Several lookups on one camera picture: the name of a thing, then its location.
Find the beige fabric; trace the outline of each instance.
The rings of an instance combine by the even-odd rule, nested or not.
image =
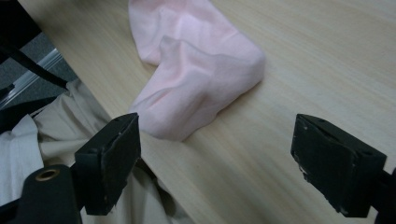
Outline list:
[[[37,111],[34,117],[38,145],[46,164],[73,164],[74,152],[110,121],[80,80],[68,83],[67,89],[67,93]],[[156,179],[139,167],[129,176],[128,185],[110,214],[92,217],[83,210],[81,215],[83,223],[192,223]]]

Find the pink sock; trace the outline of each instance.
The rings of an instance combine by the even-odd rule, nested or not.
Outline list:
[[[130,108],[140,129],[182,141],[262,80],[264,55],[208,0],[130,0],[140,58],[158,64]]]

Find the black cable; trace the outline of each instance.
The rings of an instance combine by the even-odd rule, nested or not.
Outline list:
[[[12,44],[10,44],[5,38],[0,36],[0,51],[6,54],[8,57],[12,58],[16,62],[20,63],[23,67],[32,71],[39,77],[47,80],[48,82],[57,85],[61,88],[66,89],[67,81],[56,77],[51,72],[45,70],[34,61],[32,61],[29,57],[27,57],[24,53],[22,53],[19,49],[15,48]]]

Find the wood grain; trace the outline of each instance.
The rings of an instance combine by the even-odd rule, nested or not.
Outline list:
[[[111,117],[155,67],[138,59],[126,0],[20,0]],[[197,223],[344,218],[290,155],[297,113],[324,118],[396,166],[396,3],[213,0],[267,56],[265,78],[184,143],[142,133],[143,158]]]

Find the wooden table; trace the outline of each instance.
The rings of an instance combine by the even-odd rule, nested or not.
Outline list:
[[[155,67],[127,0],[20,0],[111,117]],[[373,223],[344,218],[290,155],[297,113],[326,119],[396,166],[396,3],[213,0],[267,55],[264,82],[184,143],[142,134],[143,158],[197,223]]]

